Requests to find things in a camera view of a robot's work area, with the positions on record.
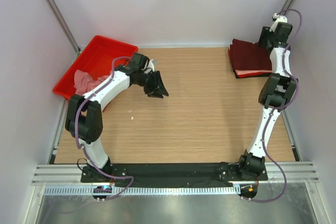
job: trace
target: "wooden table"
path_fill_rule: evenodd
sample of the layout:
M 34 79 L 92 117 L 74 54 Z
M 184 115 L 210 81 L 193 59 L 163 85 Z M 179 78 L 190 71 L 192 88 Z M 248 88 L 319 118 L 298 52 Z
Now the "wooden table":
M 169 92 L 148 98 L 142 87 L 120 93 L 103 112 L 102 143 L 113 163 L 236 162 L 259 122 L 266 78 L 236 79 L 227 48 L 141 49 L 157 60 Z M 294 161 L 282 117 L 268 145 L 277 161 Z M 64 131 L 56 164 L 84 157 Z

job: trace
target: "pink cloth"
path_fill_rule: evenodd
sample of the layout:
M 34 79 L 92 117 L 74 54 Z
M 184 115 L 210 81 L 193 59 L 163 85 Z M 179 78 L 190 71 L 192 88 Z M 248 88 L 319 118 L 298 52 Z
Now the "pink cloth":
M 99 77 L 97 81 L 94 81 L 89 73 L 83 72 L 81 70 L 76 70 L 74 76 L 74 87 L 76 89 L 76 94 L 83 95 L 91 91 L 103 81 L 105 81 L 108 77 L 109 76 Z

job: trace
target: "stack of folded cloth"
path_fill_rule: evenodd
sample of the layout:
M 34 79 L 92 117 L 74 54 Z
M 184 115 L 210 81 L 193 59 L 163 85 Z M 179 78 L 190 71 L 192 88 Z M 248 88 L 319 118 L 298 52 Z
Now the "stack of folded cloth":
M 258 43 L 234 39 L 229 47 L 229 58 L 237 79 L 269 76 L 272 72 L 269 52 L 258 47 Z

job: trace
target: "cloth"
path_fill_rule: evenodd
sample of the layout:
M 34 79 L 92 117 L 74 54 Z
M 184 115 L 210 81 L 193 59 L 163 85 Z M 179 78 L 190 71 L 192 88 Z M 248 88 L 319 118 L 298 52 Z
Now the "cloth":
M 229 58 L 236 78 L 268 76 L 272 71 L 269 52 L 250 43 L 234 39 L 229 48 Z
M 94 81 L 89 73 L 83 72 L 81 70 L 76 70 L 74 76 L 74 83 L 76 94 L 83 95 L 94 88 L 96 88 L 99 84 L 105 81 L 109 76 L 99 77 L 98 80 Z

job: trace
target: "red box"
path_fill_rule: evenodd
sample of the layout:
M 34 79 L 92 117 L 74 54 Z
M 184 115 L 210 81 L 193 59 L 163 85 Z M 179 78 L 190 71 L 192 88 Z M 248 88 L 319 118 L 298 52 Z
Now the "red box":
M 137 46 L 95 36 L 59 80 L 53 92 L 69 100 L 76 92 L 73 77 L 77 69 L 89 73 L 94 80 L 97 80 L 98 77 L 111 73 L 113 59 L 121 56 L 132 56 L 137 51 Z M 114 67 L 124 63 L 125 60 L 118 60 Z

